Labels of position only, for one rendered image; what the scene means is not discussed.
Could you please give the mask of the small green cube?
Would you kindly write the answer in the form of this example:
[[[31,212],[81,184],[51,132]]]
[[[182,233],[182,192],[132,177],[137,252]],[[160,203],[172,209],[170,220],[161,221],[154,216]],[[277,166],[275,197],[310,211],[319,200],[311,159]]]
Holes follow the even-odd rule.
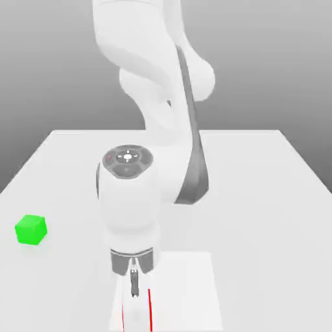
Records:
[[[25,215],[14,229],[21,244],[39,245],[47,234],[45,217],[38,215]]]

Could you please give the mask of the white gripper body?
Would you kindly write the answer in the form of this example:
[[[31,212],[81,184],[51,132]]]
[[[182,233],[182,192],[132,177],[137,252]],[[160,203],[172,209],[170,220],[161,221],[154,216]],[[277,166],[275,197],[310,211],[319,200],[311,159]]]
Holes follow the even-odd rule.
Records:
[[[148,277],[129,272],[123,279],[123,331],[150,332]]]

